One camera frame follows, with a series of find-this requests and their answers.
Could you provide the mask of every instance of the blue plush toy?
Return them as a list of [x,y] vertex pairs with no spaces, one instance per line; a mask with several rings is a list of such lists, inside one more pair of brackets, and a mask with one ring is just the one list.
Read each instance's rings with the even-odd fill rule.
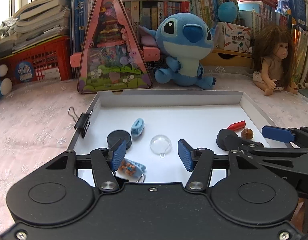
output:
[[155,38],[158,48],[168,55],[168,68],[159,68],[155,79],[159,83],[173,80],[180,86],[197,85],[202,89],[212,89],[216,79],[203,77],[204,68],[199,60],[206,57],[214,48],[214,29],[190,13],[178,13],[166,18],[157,31],[140,26],[140,31]]
[[[7,66],[0,65],[0,77],[3,77],[7,74]],[[4,95],[7,95],[12,90],[12,82],[9,78],[0,79],[0,98]]]

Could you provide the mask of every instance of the doll hair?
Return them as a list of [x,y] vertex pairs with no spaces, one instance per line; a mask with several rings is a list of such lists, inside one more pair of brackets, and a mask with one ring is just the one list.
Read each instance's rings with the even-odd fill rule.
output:
[[287,43],[288,55],[282,60],[283,67],[283,86],[290,84],[292,71],[295,67],[294,43],[291,33],[287,28],[278,25],[268,25],[262,29],[255,37],[253,50],[254,69],[261,71],[261,57],[271,56],[277,43]]

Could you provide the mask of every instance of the blue eraser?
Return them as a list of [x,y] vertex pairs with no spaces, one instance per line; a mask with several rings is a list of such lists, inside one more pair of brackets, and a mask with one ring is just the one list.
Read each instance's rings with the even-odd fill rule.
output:
[[185,145],[178,141],[177,145],[178,156],[180,157],[184,167],[187,171],[193,171],[193,161],[191,158],[191,152],[185,147]]
[[144,130],[144,120],[142,118],[138,118],[131,127],[131,135],[132,137],[138,137]]
[[290,129],[266,125],[262,128],[264,138],[279,142],[290,143],[295,140],[295,135]]

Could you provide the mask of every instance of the red crayon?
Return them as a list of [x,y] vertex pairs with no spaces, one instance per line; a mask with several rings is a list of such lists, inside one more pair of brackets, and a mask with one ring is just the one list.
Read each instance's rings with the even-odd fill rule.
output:
[[232,123],[227,129],[236,131],[236,130],[244,128],[245,126],[246,126],[245,121],[241,121],[241,122]]

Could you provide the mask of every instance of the black hockey puck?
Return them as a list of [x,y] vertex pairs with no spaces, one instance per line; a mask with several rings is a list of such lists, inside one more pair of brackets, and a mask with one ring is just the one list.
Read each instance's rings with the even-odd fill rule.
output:
[[109,148],[113,147],[119,139],[124,139],[126,141],[126,150],[131,147],[132,139],[129,132],[124,130],[115,130],[107,136],[107,144],[109,145]]

